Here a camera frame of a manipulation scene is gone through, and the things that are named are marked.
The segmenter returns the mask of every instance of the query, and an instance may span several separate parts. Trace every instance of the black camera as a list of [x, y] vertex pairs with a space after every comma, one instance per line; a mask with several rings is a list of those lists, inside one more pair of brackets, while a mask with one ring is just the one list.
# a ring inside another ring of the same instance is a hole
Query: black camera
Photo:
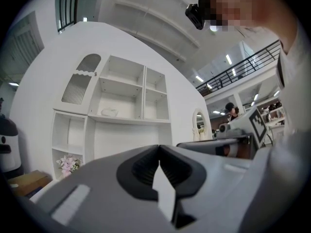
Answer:
[[205, 20], [201, 17], [197, 4], [189, 4], [185, 14], [197, 29], [202, 30], [204, 28]]

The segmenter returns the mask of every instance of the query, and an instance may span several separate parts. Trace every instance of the white ceiling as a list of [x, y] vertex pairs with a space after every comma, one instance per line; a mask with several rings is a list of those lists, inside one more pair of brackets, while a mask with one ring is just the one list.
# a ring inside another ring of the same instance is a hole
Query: white ceiling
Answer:
[[[185, 16], [189, 3], [198, 0], [98, 0], [98, 21], [106, 22], [153, 48], [175, 66], [194, 86], [200, 85], [196, 75], [205, 81], [245, 58], [239, 43], [254, 42], [266, 32], [230, 29], [212, 32], [208, 26], [197, 30]], [[262, 42], [272, 40], [264, 38]]]

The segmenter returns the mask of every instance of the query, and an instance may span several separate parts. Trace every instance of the white display stand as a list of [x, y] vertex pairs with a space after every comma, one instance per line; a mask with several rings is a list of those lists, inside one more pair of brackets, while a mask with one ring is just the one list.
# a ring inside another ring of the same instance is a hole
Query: white display stand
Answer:
[[105, 53], [80, 59], [54, 107], [54, 178], [62, 178], [56, 160], [66, 154], [85, 164], [145, 145], [172, 144], [168, 104], [165, 75]]

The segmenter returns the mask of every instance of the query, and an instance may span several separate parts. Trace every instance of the gray plastic device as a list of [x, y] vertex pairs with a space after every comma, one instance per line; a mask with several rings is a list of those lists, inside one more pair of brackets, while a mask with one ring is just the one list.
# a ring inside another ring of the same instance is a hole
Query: gray plastic device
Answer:
[[[310, 145], [311, 132], [299, 133], [253, 160], [146, 146], [84, 165], [26, 208], [49, 232], [261, 232], [303, 188]], [[150, 189], [159, 159], [176, 190], [172, 221]]]

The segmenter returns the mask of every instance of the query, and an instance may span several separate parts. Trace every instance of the black metal railing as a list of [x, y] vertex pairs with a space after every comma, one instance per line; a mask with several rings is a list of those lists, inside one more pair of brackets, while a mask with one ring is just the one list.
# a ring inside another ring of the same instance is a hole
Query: black metal railing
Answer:
[[231, 83], [234, 83], [235, 81], [238, 81], [247, 75], [265, 67], [274, 60], [277, 60], [279, 50], [280, 42], [277, 40], [266, 46], [264, 49], [231, 66], [229, 69], [223, 71], [212, 79], [199, 85], [196, 89], [204, 97], [214, 91], [230, 85]]
[[55, 0], [57, 31], [77, 23], [78, 0]]

